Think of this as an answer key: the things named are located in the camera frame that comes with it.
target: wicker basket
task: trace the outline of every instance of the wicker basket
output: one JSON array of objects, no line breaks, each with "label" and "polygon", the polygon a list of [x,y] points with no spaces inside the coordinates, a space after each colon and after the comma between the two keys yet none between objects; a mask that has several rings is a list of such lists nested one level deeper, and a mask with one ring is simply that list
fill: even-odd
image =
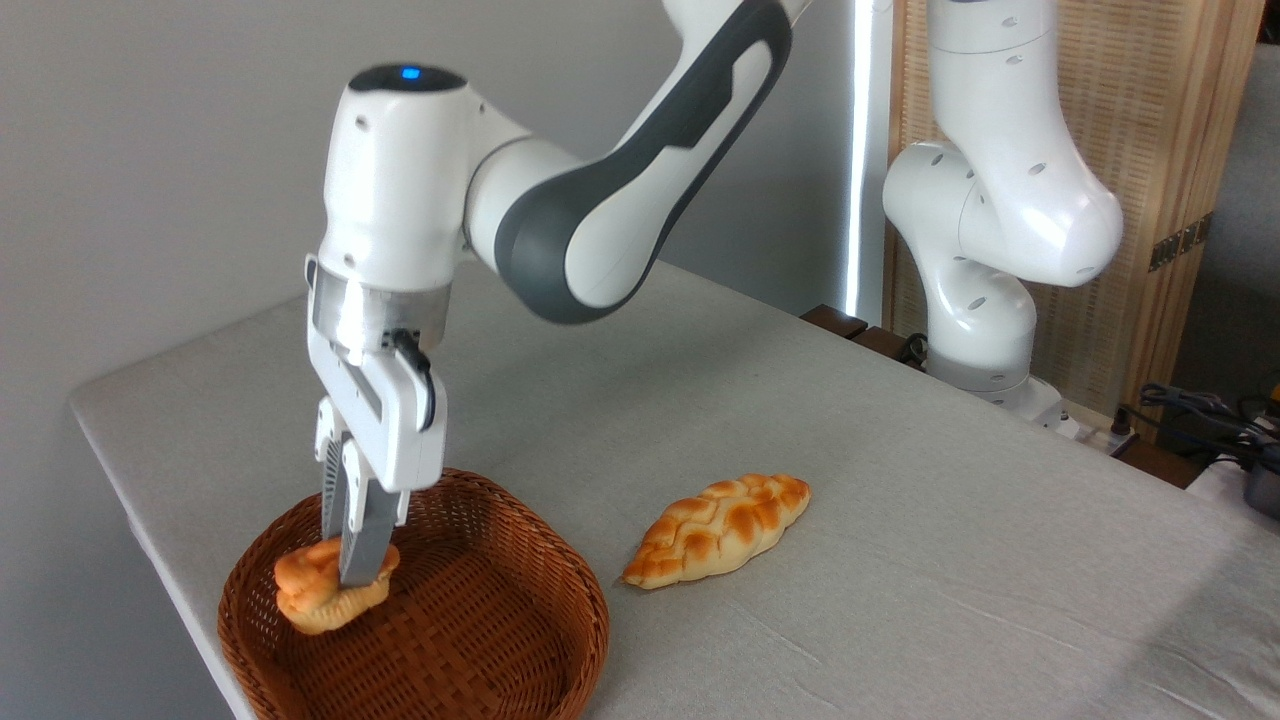
[{"label": "wicker basket", "polygon": [[608,648],[604,594],[582,557],[490,480],[447,470],[412,495],[392,542],[390,597],[308,637],[275,606],[282,555],[320,536],[320,497],[282,515],[223,589],[223,653],[259,717],[579,716]]}]

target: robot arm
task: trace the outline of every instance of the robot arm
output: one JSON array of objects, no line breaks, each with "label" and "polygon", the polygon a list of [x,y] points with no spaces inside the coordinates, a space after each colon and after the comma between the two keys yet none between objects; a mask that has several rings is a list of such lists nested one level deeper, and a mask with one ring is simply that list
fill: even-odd
[{"label": "robot arm", "polygon": [[383,65],[338,105],[328,228],[307,259],[307,345],[325,386],[316,427],[324,534],[342,582],[376,574],[408,492],[443,466],[440,342],[470,241],[540,316],[602,318],[644,282],[667,233],[786,61],[809,0],[664,0],[675,70],[616,147],[582,163],[448,70]]},{"label": "robot arm", "polygon": [[1057,95],[1052,0],[929,0],[933,111],[951,142],[895,159],[884,210],[924,281],[929,374],[1056,427],[1030,378],[1020,279],[1080,286],[1120,246],[1120,204],[1080,158]]}]

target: table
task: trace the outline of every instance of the table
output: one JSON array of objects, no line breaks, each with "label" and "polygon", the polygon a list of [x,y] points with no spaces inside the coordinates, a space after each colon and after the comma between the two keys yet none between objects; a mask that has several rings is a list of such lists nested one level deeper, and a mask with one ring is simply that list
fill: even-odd
[{"label": "table", "polygon": [[[303,329],[296,300],[73,397],[238,717],[223,582],[319,488]],[[431,357],[447,462],[600,578],[589,717],[1280,716],[1280,539],[797,318],[658,264],[613,316],[554,327],[465,265]],[[613,582],[668,502],[748,471],[813,486],[777,547]]]}]

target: bread roll in gripper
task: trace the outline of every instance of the bread roll in gripper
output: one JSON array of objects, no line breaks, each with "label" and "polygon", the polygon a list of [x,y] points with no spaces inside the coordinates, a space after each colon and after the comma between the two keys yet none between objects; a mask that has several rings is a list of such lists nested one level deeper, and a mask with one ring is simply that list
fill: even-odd
[{"label": "bread roll in gripper", "polygon": [[645,589],[730,573],[777,544],[813,492],[790,475],[742,475],[677,500],[649,528],[622,582]]},{"label": "bread roll in gripper", "polygon": [[378,579],[362,588],[342,589],[338,561],[342,538],[329,538],[296,550],[275,562],[275,605],[298,632],[317,635],[335,630],[387,600],[399,551],[387,547]]}]

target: white wall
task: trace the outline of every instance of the white wall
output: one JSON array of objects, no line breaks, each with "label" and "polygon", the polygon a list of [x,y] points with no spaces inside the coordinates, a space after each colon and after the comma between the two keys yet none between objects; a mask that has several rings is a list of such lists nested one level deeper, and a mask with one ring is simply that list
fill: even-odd
[{"label": "white wall", "polygon": [[[844,288],[845,5],[668,242],[792,311]],[[657,0],[0,0],[0,717],[227,716],[65,400],[303,290],[353,72],[449,67],[594,155],[676,50]]]}]

